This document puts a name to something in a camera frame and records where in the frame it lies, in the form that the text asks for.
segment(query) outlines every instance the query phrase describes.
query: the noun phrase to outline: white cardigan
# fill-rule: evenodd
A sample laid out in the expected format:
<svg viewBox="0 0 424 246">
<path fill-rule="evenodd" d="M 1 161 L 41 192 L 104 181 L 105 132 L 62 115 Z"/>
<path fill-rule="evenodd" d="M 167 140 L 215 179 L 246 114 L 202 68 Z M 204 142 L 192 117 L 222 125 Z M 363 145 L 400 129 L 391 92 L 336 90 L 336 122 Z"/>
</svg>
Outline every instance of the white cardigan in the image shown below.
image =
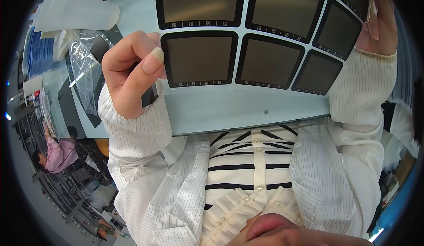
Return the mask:
<svg viewBox="0 0 424 246">
<path fill-rule="evenodd" d="M 368 229 L 380 202 L 381 104 L 396 72 L 396 54 L 354 49 L 329 91 L 332 120 L 299 124 L 301 145 L 293 151 L 290 174 L 305 227 L 357 237 Z M 181 156 L 168 166 L 158 155 L 172 137 L 163 96 L 128 120 L 115 111 L 105 85 L 98 112 L 109 133 L 108 166 L 119 189 L 114 205 L 135 242 L 198 245 L 208 137 L 188 137 Z"/>
</svg>

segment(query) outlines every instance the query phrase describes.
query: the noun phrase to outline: woman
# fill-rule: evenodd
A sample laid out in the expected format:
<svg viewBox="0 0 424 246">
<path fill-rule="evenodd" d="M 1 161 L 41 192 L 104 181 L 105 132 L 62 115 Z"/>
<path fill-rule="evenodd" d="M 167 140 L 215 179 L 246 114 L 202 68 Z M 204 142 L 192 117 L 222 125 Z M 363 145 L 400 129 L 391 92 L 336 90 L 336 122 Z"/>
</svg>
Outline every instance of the woman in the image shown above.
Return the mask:
<svg viewBox="0 0 424 246">
<path fill-rule="evenodd" d="M 73 126 L 68 126 L 71 138 L 62 138 L 57 143 L 51 136 L 47 124 L 43 122 L 44 134 L 47 141 L 47 156 L 39 149 L 32 153 L 32 161 L 36 167 L 51 174 L 57 174 L 78 159 L 75 150 L 75 139 L 77 130 Z"/>
<path fill-rule="evenodd" d="M 114 205 L 138 245 L 371 245 L 384 149 L 381 104 L 396 80 L 393 3 L 371 20 L 329 91 L 331 119 L 188 137 L 168 166 L 165 78 L 156 33 L 134 32 L 105 55 L 98 112 L 109 133 Z M 130 72 L 128 68 L 140 62 Z"/>
</svg>

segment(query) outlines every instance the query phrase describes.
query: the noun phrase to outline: black screen bezel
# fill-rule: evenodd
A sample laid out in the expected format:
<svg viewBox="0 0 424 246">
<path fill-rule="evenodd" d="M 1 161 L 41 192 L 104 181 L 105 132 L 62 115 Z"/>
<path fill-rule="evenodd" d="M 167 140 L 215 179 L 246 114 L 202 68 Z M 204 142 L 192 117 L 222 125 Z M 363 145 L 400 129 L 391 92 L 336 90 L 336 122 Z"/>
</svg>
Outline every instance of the black screen bezel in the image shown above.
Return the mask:
<svg viewBox="0 0 424 246">
<path fill-rule="evenodd" d="M 348 8 L 350 8 L 357 16 L 359 19 L 361 19 L 363 22 L 367 21 L 367 13 L 359 13 L 359 10 L 356 10 L 356 7 L 352 5 L 351 2 L 347 1 L 347 0 L 340 0 L 343 2 L 343 4 L 345 4 Z"/>
<path fill-rule="evenodd" d="M 340 74 L 340 71 L 343 68 L 343 63 L 341 61 L 337 60 L 337 59 L 332 58 L 331 56 L 328 56 L 326 54 L 323 54 L 322 52 L 318 52 L 318 51 L 315 51 L 315 50 L 310 50 L 306 54 L 305 60 L 303 61 L 302 67 L 299 70 L 299 74 L 296 76 L 296 79 L 293 82 L 293 85 L 291 87 L 291 90 L 292 91 L 296 91 L 296 92 L 311 93 L 311 94 L 317 94 L 317 95 L 325 96 L 325 95 L 327 95 L 328 90 L 330 90 L 331 86 L 328 88 L 328 90 L 327 90 L 327 92 L 325 94 L 322 94 L 322 92 L 317 92 L 317 91 L 314 91 L 314 90 L 306 90 L 306 89 L 300 89 L 300 88 L 296 87 L 296 85 L 299 83 L 299 81 L 300 81 L 300 79 L 301 79 L 301 77 L 303 75 L 303 72 L 306 69 L 306 65 L 308 64 L 308 62 L 309 62 L 309 60 L 310 60 L 310 58 L 311 58 L 312 55 L 318 56 L 319 58 L 325 59 L 325 60 L 327 60 L 327 61 L 329 61 L 331 63 L 338 63 L 338 65 L 339 65 L 340 68 L 339 68 L 337 74 L 335 74 L 334 79 L 332 80 L 331 86 L 334 84 L 334 81 L 336 80 L 337 76 Z"/>
<path fill-rule="evenodd" d="M 337 52 L 336 50 L 332 50 L 332 49 L 330 49 L 330 48 L 328 48 L 328 47 L 326 47 L 326 46 L 318 43 L 318 38 L 320 37 L 322 30 L 324 29 L 325 22 L 326 22 L 327 17 L 328 17 L 328 15 L 330 13 L 331 5 L 335 5 L 337 8 L 341 9 L 354 22 L 357 22 L 358 23 L 358 28 L 360 28 L 360 29 L 358 29 L 358 35 L 355 37 L 356 39 L 359 37 L 359 34 L 361 33 L 362 22 L 355 15 L 353 15 L 348 9 L 346 9 L 344 6 L 342 6 L 336 0 L 328 0 L 327 5 L 326 5 L 325 10 L 324 10 L 324 14 L 323 14 L 322 19 L 321 19 L 321 22 L 320 22 L 320 26 L 318 27 L 317 33 L 315 34 L 314 40 L 312 41 L 312 46 L 314 46 L 314 47 L 316 47 L 318 49 L 321 49 L 321 50 L 323 50 L 323 51 L 325 51 L 325 52 L 327 52 L 327 53 L 329 53 L 329 54 L 331 54 L 333 56 L 336 56 L 336 57 L 338 57 L 338 58 L 346 61 L 347 58 L 349 57 L 350 53 L 352 52 L 353 47 L 355 47 L 356 41 L 351 44 L 351 46 L 349 47 L 349 50 L 350 51 L 348 51 L 348 53 L 346 53 L 346 54 L 341 54 L 340 52 Z"/>
<path fill-rule="evenodd" d="M 243 2 L 244 0 L 236 1 L 236 12 L 235 12 L 233 21 L 232 20 L 186 20 L 186 21 L 177 21 L 177 22 L 165 22 L 163 0 L 156 0 L 156 13 L 158 16 L 159 28 L 161 30 L 167 30 L 167 29 L 184 28 L 184 27 L 239 27 L 241 24 Z"/>
<path fill-rule="evenodd" d="M 250 29 L 250 30 L 263 31 L 263 32 L 267 32 L 267 33 L 270 33 L 270 34 L 274 34 L 274 35 L 280 35 L 282 37 L 290 38 L 290 39 L 293 39 L 295 41 L 299 41 L 299 42 L 302 42 L 304 44 L 308 44 L 308 43 L 310 43 L 310 41 L 312 39 L 312 35 L 314 34 L 315 28 L 318 24 L 318 20 L 319 20 L 319 17 L 321 15 L 321 11 L 322 11 L 322 8 L 324 6 L 324 2 L 325 2 L 325 0 L 319 0 L 314 19 L 312 20 L 312 24 L 311 24 L 311 27 L 309 29 L 308 36 L 306 38 L 299 36 L 299 35 L 296 35 L 296 34 L 293 34 L 293 33 L 290 33 L 290 32 L 287 32 L 287 31 L 277 29 L 277 28 L 272 28 L 272 27 L 261 25 L 261 24 L 253 23 L 253 14 L 254 14 L 254 11 L 255 11 L 256 0 L 249 0 L 248 7 L 247 7 L 245 26 L 246 26 L 247 29 Z"/>
<path fill-rule="evenodd" d="M 222 80 L 205 80 L 196 82 L 175 83 L 172 76 L 171 61 L 167 40 L 179 38 L 194 38 L 194 37 L 231 37 L 230 61 L 228 65 L 227 79 Z M 165 54 L 164 63 L 165 71 L 170 88 L 180 88 L 187 86 L 212 86 L 212 85 L 228 85 L 231 84 L 236 61 L 238 34 L 234 31 L 188 31 L 188 32 L 171 32 L 164 34 L 161 39 L 161 47 Z"/>
<path fill-rule="evenodd" d="M 278 84 L 273 84 L 273 83 L 264 83 L 264 82 L 241 80 L 241 75 L 243 73 L 243 65 L 244 65 L 244 60 L 246 58 L 247 45 L 248 45 L 249 39 L 262 41 L 262 42 L 268 42 L 268 43 L 272 43 L 272 44 L 277 44 L 277 45 L 289 47 L 289 48 L 296 49 L 296 50 L 300 51 L 299 57 L 297 58 L 297 61 L 296 61 L 296 64 L 295 64 L 295 68 L 293 69 L 286 85 L 278 85 Z M 243 41 L 242 41 L 242 44 L 241 44 L 240 57 L 239 57 L 239 63 L 238 63 L 238 66 L 237 66 L 237 73 L 236 73 L 235 82 L 236 82 L 236 84 L 239 84 L 239 85 L 261 86 L 261 87 L 265 87 L 265 88 L 287 90 L 290 87 L 290 84 L 292 83 L 293 78 L 294 78 L 294 76 L 296 75 L 296 72 L 299 69 L 300 63 L 302 62 L 304 55 L 305 55 L 305 48 L 303 46 L 299 45 L 299 44 L 295 44 L 295 43 L 292 43 L 292 42 L 287 42 L 287 41 L 282 40 L 282 39 L 263 36 L 263 35 L 259 35 L 259 34 L 247 33 L 243 36 Z"/>
</svg>

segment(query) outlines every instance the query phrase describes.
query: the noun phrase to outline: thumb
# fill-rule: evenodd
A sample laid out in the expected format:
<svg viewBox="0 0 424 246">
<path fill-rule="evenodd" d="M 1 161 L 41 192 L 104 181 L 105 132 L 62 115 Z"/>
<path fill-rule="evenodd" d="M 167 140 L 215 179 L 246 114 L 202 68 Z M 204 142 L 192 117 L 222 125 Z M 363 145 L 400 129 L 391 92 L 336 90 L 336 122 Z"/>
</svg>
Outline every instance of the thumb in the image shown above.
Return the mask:
<svg viewBox="0 0 424 246">
<path fill-rule="evenodd" d="M 119 115 L 127 119 L 134 119 L 143 113 L 141 96 L 162 75 L 163 59 L 162 49 L 156 47 L 129 74 L 114 98 L 114 106 Z"/>
</svg>

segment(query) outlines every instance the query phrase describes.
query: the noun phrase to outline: striped shirt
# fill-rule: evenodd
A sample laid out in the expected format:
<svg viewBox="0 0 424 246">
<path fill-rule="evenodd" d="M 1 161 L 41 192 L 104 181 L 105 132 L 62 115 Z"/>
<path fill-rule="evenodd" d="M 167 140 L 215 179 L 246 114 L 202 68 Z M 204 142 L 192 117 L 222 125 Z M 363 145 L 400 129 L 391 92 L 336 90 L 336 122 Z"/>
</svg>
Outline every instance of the striped shirt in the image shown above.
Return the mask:
<svg viewBox="0 0 424 246">
<path fill-rule="evenodd" d="M 291 188 L 289 164 L 299 123 L 271 128 L 214 133 L 205 186 L 205 210 L 236 188 L 268 203 L 279 186 Z"/>
</svg>

